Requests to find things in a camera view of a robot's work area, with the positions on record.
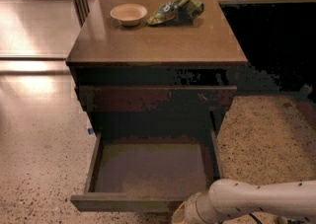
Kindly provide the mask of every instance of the chip bag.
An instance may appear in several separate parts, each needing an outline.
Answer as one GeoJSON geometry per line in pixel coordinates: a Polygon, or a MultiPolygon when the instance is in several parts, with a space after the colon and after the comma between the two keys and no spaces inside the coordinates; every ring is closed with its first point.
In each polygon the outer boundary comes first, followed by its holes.
{"type": "Polygon", "coordinates": [[[159,26],[189,23],[203,11],[203,3],[197,0],[175,0],[161,5],[150,15],[147,24],[159,26]]]}

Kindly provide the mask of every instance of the beige bowl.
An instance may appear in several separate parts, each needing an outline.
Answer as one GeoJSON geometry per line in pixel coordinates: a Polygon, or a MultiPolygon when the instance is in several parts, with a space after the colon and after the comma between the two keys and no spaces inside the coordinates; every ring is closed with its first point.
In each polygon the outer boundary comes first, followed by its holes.
{"type": "Polygon", "coordinates": [[[110,14],[123,26],[136,26],[147,15],[147,10],[137,4],[123,4],[114,7],[110,14]]]}

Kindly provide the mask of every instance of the crumpled plastic bag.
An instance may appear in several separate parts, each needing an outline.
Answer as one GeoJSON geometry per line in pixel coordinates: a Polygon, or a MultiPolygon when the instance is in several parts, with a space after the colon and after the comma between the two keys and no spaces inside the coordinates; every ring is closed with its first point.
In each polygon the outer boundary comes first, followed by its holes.
{"type": "Polygon", "coordinates": [[[160,5],[147,20],[149,26],[190,23],[204,11],[204,4],[197,0],[175,0],[160,5]]]}

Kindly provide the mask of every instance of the desk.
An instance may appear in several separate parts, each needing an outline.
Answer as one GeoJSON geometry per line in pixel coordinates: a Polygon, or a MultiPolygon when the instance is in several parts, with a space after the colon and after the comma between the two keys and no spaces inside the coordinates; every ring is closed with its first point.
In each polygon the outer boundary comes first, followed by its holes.
{"type": "MultiPolygon", "coordinates": [[[[215,177],[209,128],[214,123],[219,130],[236,92],[238,69],[247,62],[218,3],[198,0],[204,3],[204,12],[191,25],[177,27],[152,28],[143,20],[137,27],[125,28],[110,16],[119,4],[141,4],[150,14],[169,1],[96,0],[66,60],[78,100],[98,132],[84,194],[71,198],[79,210],[173,211],[192,193],[207,189],[215,177]],[[197,146],[201,157],[192,158],[197,156],[197,146]],[[186,182],[166,183],[181,183],[183,190],[178,193],[155,193],[152,189],[137,194],[126,191],[124,183],[118,186],[119,182],[113,185],[114,191],[102,188],[106,179],[101,178],[106,176],[98,174],[103,169],[111,170],[104,164],[109,160],[105,161],[103,154],[109,148],[114,152],[123,148],[121,151],[129,153],[130,147],[139,147],[141,153],[136,154],[144,158],[146,151],[154,152],[152,156],[157,159],[167,158],[164,153],[170,153],[170,165],[175,148],[183,150],[177,157],[183,156],[184,162],[192,158],[197,169],[194,174],[184,172],[178,176],[190,177],[186,182]],[[197,179],[200,183],[191,187],[196,176],[201,178],[197,179]]],[[[170,176],[150,174],[144,180],[149,187],[150,178],[163,183],[167,177],[174,177],[172,171],[170,176]]],[[[121,179],[127,181],[126,173],[121,179]]]]}

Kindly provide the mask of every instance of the open drawer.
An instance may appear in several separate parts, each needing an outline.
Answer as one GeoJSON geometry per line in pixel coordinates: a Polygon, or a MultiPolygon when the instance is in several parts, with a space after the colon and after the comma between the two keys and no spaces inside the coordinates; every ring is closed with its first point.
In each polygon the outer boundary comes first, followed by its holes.
{"type": "Polygon", "coordinates": [[[214,180],[210,118],[203,121],[192,121],[199,128],[189,135],[107,141],[98,133],[84,192],[72,203],[80,211],[173,212],[214,180]]]}

